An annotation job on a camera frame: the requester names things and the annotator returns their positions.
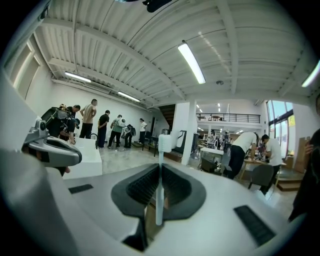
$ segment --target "white plastic surface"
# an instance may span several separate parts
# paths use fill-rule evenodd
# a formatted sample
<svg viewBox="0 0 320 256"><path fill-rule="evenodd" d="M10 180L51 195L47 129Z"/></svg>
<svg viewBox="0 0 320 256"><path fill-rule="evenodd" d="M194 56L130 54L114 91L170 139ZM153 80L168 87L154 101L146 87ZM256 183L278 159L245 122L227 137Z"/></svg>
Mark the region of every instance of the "white plastic surface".
<svg viewBox="0 0 320 256"><path fill-rule="evenodd" d="M65 173L63 179L76 179L102 175L100 152L96 149L96 140L76 138L75 147L82 154L81 163L69 166L71 172Z"/></svg>

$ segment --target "chair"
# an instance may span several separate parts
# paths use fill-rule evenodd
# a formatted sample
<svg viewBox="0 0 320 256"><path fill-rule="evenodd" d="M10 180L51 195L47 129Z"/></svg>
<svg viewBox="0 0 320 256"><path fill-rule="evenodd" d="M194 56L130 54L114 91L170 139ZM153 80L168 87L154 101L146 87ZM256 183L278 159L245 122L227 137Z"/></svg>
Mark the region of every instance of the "chair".
<svg viewBox="0 0 320 256"><path fill-rule="evenodd" d="M252 184L260 186L268 186L271 182L272 176L274 174L274 168L269 164L260 164L253 169L251 175L251 181L248 186L248 190L251 188Z"/></svg>

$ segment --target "floor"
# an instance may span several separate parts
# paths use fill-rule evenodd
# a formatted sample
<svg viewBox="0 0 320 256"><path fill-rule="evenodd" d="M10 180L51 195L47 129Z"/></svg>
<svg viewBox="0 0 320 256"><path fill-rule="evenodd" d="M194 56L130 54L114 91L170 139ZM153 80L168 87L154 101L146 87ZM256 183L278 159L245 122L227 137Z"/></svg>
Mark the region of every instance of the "floor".
<svg viewBox="0 0 320 256"><path fill-rule="evenodd" d="M154 157L153 149L150 151L144 150L141 148L131 147L130 149L120 147L119 150L115 150L115 148L104 148L99 149L101 159L102 159L102 173L109 174L114 172L120 172L129 168L138 167L144 164L153 164L158 163L159 158L158 155ZM164 158L164 161L171 165L180 165L171 159ZM228 157L223 156L222 163L228 164ZM197 155L193 154L190 158L189 165L190 168L197 170L198 159ZM244 187L248 187L249 181L247 180L236 180L241 183ZM268 193L265 197L259 192L258 185L252 185L251 191L259 198L261 198L266 204L274 208L276 211L281 213L286 219L290 216L291 211L293 209L293 201L296 197L296 191L290 192L282 192L277 187L272 185Z"/></svg>

